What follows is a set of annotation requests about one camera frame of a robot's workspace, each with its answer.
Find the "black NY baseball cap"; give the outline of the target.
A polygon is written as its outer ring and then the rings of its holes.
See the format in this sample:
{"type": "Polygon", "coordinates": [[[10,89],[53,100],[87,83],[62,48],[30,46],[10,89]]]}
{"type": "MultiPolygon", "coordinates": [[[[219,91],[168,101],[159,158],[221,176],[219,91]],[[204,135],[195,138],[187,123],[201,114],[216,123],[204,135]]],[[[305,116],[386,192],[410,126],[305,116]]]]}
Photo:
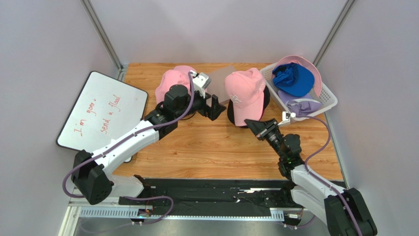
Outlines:
{"type": "MultiPolygon", "coordinates": [[[[264,104],[263,104],[263,110],[262,110],[262,114],[260,116],[259,119],[261,119],[265,113],[265,109],[267,108],[267,106],[270,103],[270,91],[268,89],[268,87],[265,87],[264,89],[264,104]]],[[[227,118],[229,120],[230,123],[232,123],[233,125],[235,125],[235,116],[234,116],[234,109],[233,109],[233,102],[230,100],[227,106],[227,118]]]]}

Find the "pink baseball cap white logo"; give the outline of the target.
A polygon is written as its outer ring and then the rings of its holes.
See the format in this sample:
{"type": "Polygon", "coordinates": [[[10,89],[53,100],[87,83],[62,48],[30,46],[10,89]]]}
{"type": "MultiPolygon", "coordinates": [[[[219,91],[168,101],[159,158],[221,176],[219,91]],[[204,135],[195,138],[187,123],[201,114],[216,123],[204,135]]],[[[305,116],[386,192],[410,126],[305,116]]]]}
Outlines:
{"type": "Polygon", "coordinates": [[[224,86],[233,102],[235,126],[246,126],[245,119],[259,120],[263,110],[266,83],[257,68],[233,72],[225,78],[224,86]]]}

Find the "lavender baseball cap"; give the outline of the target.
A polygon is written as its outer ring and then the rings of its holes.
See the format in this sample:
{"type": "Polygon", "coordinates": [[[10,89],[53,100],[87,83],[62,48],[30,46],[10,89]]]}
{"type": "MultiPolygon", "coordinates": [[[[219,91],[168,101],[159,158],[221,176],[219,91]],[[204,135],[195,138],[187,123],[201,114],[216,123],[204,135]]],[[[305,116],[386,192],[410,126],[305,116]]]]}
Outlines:
{"type": "Polygon", "coordinates": [[[278,96],[286,108],[297,116],[312,114],[318,111],[323,105],[313,89],[302,97],[293,96],[283,90],[278,91],[278,96]]]}

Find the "pink bucket hat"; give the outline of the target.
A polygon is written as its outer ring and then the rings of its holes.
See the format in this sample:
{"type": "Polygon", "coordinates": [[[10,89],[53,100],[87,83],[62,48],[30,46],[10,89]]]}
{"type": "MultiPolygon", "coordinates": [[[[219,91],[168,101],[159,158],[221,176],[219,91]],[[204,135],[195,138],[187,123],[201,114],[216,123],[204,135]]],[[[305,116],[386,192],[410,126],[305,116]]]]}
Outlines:
{"type": "Polygon", "coordinates": [[[191,94],[190,91],[190,80],[188,73],[190,71],[196,72],[193,67],[188,65],[178,65],[173,69],[166,71],[161,79],[160,85],[155,90],[156,103],[164,101],[166,92],[169,91],[170,87],[173,85],[183,85],[188,89],[188,94],[191,94]]]}

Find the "blue hat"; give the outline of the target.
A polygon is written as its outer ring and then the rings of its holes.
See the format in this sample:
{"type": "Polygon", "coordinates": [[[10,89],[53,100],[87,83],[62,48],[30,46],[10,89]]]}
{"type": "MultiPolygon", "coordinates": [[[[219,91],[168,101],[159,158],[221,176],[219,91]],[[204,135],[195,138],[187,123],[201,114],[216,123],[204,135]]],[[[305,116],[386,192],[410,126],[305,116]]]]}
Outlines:
{"type": "Polygon", "coordinates": [[[308,94],[315,82],[312,72],[293,62],[278,65],[272,71],[272,75],[272,82],[278,89],[296,97],[308,94]]]}

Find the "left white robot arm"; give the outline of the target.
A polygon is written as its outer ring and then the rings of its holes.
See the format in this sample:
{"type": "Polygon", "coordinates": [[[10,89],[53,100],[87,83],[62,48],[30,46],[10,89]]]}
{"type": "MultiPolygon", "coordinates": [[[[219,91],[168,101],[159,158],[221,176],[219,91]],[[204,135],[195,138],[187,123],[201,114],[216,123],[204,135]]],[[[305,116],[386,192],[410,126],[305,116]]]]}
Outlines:
{"type": "Polygon", "coordinates": [[[84,198],[91,205],[102,202],[115,188],[111,174],[127,158],[170,134],[185,116],[199,113],[216,120],[225,110],[216,95],[201,95],[197,90],[189,93],[185,86],[171,86],[164,100],[131,131],[94,152],[77,152],[73,169],[62,183],[65,194],[84,198]]]}

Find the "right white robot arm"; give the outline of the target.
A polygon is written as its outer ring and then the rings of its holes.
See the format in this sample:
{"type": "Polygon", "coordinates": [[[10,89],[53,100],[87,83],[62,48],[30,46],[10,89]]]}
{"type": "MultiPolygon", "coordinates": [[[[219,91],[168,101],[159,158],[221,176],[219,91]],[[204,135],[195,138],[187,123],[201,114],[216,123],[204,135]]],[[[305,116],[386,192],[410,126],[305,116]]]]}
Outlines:
{"type": "Polygon", "coordinates": [[[318,175],[301,158],[297,134],[283,135],[276,119],[245,123],[258,140],[267,141],[279,156],[278,169],[294,186],[292,200],[320,219],[331,236],[376,236],[378,228],[362,194],[355,188],[338,186],[318,175]]]}

